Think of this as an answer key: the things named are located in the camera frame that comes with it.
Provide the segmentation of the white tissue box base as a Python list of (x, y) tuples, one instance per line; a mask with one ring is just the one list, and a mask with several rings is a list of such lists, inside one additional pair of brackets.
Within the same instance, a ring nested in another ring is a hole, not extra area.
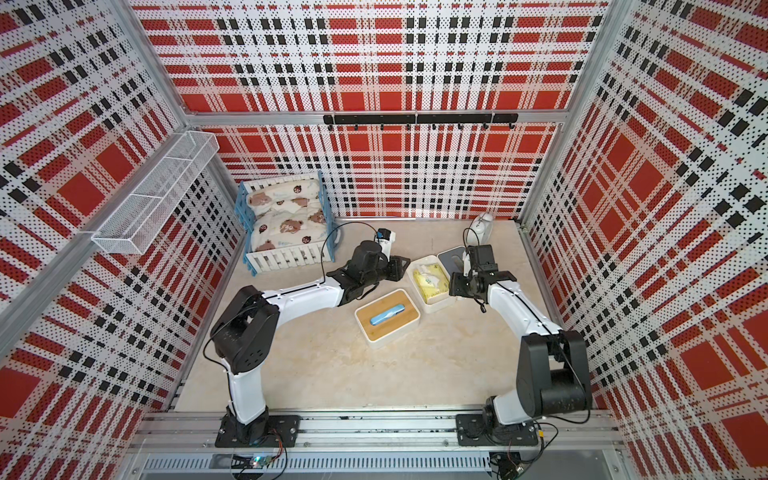
[(441, 265), (441, 263), (439, 262), (439, 260), (438, 260), (436, 255), (428, 255), (428, 256), (425, 256), (425, 257), (413, 260), (410, 263), (410, 265), (407, 267), (406, 278), (412, 284), (412, 286), (413, 286), (413, 288), (414, 288), (414, 290), (416, 292), (416, 298), (420, 302), (420, 305), (423, 308), (423, 311), (425, 313), (435, 313), (435, 312), (437, 312), (439, 310), (445, 309), (445, 308), (453, 305), (457, 301), (457, 298), (454, 297), (454, 296), (450, 296), (449, 295), (449, 290), (448, 290), (448, 294), (444, 297), (444, 299), (442, 301), (435, 302), (433, 304), (426, 304), (425, 303), (425, 301), (423, 300), (422, 296), (420, 295), (420, 292), (419, 292), (419, 290), (418, 290), (418, 288), (417, 288), (417, 286), (416, 286), (416, 284), (415, 284), (415, 282), (413, 280), (413, 272), (414, 272), (414, 270), (416, 269), (416, 267), (418, 265), (426, 264), (426, 263), (439, 263)]
[(357, 326), (362, 332), (366, 344), (373, 349), (378, 349), (409, 334), (420, 323), (419, 319), (405, 322), (392, 318), (376, 326), (372, 326), (369, 320), (358, 321)]

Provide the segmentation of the wooden tissue box lid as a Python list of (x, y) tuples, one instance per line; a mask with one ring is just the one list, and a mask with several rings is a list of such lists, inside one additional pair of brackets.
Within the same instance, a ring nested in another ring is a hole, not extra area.
[(354, 316), (367, 344), (379, 348), (416, 329), (421, 313), (406, 290), (394, 290), (356, 309)]

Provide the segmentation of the blue tissue paper pack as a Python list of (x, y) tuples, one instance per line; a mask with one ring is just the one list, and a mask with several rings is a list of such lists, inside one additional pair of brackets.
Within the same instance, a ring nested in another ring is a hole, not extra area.
[(405, 308), (405, 306), (403, 304), (397, 304), (397, 305), (389, 308), (388, 310), (373, 316), (370, 319), (370, 325), (371, 326), (378, 326), (378, 325), (380, 325), (380, 324), (382, 324), (382, 323), (392, 319), (393, 317), (396, 317), (397, 315), (403, 313), (405, 310), (406, 310), (406, 308)]

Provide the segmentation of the yellow tissue paper pack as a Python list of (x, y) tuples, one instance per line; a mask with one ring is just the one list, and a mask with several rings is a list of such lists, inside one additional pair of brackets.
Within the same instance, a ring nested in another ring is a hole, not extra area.
[(449, 281), (439, 263), (418, 265), (413, 280), (426, 304), (442, 301), (448, 294)]

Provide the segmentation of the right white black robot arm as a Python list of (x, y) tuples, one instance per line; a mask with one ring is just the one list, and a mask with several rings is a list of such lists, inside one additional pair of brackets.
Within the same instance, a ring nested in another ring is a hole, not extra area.
[(481, 414), (456, 417), (459, 443), (533, 446), (537, 420), (591, 411), (586, 342), (529, 301), (516, 278), (498, 268), (491, 246), (466, 247), (463, 261), (463, 271), (451, 274), (449, 294), (495, 311), (519, 347), (515, 386), (489, 397)]

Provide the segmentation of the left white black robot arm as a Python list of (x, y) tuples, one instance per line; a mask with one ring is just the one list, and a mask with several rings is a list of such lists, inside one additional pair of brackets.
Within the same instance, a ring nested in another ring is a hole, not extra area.
[(411, 263), (393, 255), (394, 235), (362, 241), (341, 267), (309, 283), (261, 291), (241, 288), (212, 326), (206, 346), (214, 356), (203, 357), (221, 367), (227, 378), (229, 402), (215, 441), (218, 448), (246, 448), (270, 437), (283, 447), (296, 439), (288, 431), (299, 425), (297, 416), (270, 418), (262, 381), (266, 361), (278, 329), (306, 315), (347, 305), (372, 293), (383, 282), (403, 279)]

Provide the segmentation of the white soap dispenser bottle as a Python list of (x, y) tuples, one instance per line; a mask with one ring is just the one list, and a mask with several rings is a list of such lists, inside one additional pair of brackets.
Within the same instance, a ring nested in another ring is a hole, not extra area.
[(466, 244), (468, 246), (485, 245), (490, 242), (493, 230), (494, 216), (490, 212), (484, 212), (478, 215), (470, 224), (466, 234)]

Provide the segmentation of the bear print pillow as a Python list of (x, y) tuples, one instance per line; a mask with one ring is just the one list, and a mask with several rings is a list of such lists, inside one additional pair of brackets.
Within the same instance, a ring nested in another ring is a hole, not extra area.
[(295, 180), (255, 190), (246, 197), (255, 216), (250, 235), (252, 252), (322, 242), (326, 216), (315, 179)]

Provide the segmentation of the green circuit board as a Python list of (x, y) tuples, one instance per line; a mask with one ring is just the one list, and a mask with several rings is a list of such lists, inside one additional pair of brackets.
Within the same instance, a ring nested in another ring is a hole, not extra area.
[(268, 469), (272, 468), (280, 459), (273, 455), (233, 455), (230, 459), (230, 468), (233, 470)]

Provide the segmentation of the black wall hook rail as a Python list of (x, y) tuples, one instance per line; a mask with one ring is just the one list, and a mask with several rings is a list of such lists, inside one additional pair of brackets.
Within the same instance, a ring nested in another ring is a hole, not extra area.
[(518, 113), (400, 113), (400, 114), (329, 114), (323, 116), (326, 126), (351, 125), (512, 125)]

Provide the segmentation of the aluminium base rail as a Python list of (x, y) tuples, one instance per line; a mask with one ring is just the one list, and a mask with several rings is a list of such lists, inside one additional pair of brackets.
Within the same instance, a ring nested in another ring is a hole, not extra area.
[[(119, 470), (122, 479), (630, 479), (628, 450), (603, 410), (535, 422), (536, 444), (459, 443), (456, 417), (476, 408), (277, 410), (297, 416), (292, 447), (270, 437), (246, 448), (215, 445), (222, 417), (153, 414)], [(233, 455), (280, 456), (268, 469), (233, 470)]]

